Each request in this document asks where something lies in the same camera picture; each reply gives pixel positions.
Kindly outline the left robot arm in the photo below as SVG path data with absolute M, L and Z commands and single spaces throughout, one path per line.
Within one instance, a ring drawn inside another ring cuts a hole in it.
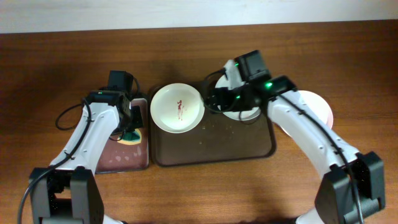
M 18 223 L 28 198 L 34 223 L 116 223 L 104 213 L 95 173 L 108 141 L 127 146 L 142 142 L 142 115 L 131 104 L 139 94 L 132 88 L 138 84 L 132 74 L 112 70 L 105 87 L 82 99 L 81 118 L 66 146 L 48 167 L 31 172 Z

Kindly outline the green yellow sponge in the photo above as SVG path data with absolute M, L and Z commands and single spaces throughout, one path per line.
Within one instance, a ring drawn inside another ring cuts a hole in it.
M 131 132 L 126 132 L 118 139 L 118 143 L 133 146 L 142 142 L 142 134 L 139 129 Z

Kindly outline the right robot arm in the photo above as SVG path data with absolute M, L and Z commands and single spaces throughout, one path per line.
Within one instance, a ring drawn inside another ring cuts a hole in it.
M 375 153 L 360 153 L 315 115 L 297 86 L 285 75 L 272 77 L 260 51 L 228 60 L 217 71 L 227 87 L 202 82 L 203 102 L 212 113 L 258 107 L 285 129 L 305 153 L 322 181 L 313 209 L 284 223 L 364 223 L 386 206 L 384 163 Z

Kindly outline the white plate bottom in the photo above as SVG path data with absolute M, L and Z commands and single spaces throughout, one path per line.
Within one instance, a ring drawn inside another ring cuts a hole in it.
M 298 92 L 300 93 L 300 99 L 297 101 L 292 100 L 291 97 L 285 94 L 283 96 L 288 98 L 301 110 L 311 110 L 320 121 L 332 129 L 334 117 L 330 105 L 314 92 L 306 90 L 299 90 Z

